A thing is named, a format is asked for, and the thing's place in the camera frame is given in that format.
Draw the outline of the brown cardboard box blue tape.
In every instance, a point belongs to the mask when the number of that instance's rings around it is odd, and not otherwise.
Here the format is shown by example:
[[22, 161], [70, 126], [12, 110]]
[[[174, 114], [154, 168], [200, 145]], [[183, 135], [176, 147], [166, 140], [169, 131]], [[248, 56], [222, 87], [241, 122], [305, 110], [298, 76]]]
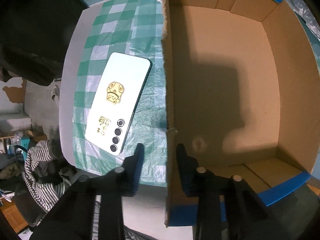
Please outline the brown cardboard box blue tape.
[[241, 175], [266, 205], [304, 185], [319, 153], [319, 71], [285, 0], [161, 0], [167, 82], [167, 226], [196, 222], [175, 148]]

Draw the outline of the black white striped cloth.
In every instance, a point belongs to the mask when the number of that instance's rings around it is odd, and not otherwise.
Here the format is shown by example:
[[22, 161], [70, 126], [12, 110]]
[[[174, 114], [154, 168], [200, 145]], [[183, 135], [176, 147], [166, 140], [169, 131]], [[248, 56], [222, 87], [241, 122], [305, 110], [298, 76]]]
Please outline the black white striped cloth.
[[27, 151], [22, 177], [44, 212], [49, 212], [71, 187], [70, 181], [60, 174], [61, 169], [63, 156], [57, 140], [41, 140]]

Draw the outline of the white smartphone gold stickers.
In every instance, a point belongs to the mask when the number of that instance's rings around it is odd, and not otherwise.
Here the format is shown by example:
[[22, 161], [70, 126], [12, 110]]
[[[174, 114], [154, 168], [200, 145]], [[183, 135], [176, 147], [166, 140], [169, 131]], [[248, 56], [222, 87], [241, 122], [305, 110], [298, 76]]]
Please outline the white smartphone gold stickers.
[[87, 141], [111, 155], [121, 154], [151, 66], [142, 57], [111, 54], [87, 116]]

